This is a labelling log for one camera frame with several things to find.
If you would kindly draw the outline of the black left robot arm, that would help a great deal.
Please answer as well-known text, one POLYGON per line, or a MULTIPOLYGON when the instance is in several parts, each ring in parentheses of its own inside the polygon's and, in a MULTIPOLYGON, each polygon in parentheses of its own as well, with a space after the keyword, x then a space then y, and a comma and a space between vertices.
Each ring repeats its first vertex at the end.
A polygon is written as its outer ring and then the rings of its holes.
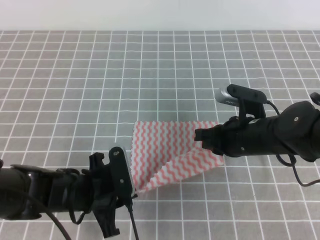
POLYGON ((115 213, 117 197, 111 168, 103 153, 89 156, 89 169, 48 170, 13 164, 0 169, 0 217, 5 220, 37 220, 45 210, 69 213, 79 225, 93 213, 104 238, 119 235, 115 213))

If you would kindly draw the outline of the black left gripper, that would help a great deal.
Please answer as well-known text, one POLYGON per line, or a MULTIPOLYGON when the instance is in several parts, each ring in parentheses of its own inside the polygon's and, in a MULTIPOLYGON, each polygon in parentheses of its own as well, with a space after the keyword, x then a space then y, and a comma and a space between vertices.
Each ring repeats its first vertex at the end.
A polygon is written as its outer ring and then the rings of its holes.
POLYGON ((103 237, 115 237, 120 234, 116 228, 115 188, 112 180, 111 165, 104 164, 105 155, 96 152, 89 156, 89 169, 73 169, 77 182, 73 187, 72 210, 75 212, 93 212, 103 237))

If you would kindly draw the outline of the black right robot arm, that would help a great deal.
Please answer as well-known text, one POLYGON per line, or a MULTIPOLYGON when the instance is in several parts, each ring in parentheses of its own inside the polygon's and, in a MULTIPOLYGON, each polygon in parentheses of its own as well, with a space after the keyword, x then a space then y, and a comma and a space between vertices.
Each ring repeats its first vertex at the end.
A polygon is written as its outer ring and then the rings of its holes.
POLYGON ((195 130, 195 141, 216 155, 232 158, 298 155, 307 162, 320 157, 320 111, 310 102, 296 102, 282 113, 266 117, 266 95, 260 91, 231 93, 238 100, 239 117, 224 124, 195 130))

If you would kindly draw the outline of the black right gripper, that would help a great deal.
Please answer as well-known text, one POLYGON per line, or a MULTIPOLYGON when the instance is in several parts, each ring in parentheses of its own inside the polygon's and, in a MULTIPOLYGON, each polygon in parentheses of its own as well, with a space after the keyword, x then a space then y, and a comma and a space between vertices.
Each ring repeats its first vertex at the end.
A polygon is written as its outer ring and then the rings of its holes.
POLYGON ((275 117, 250 120, 239 124, 236 120, 211 128, 198 128, 194 140, 213 154, 228 157, 274 155, 278 141, 273 133, 275 117))

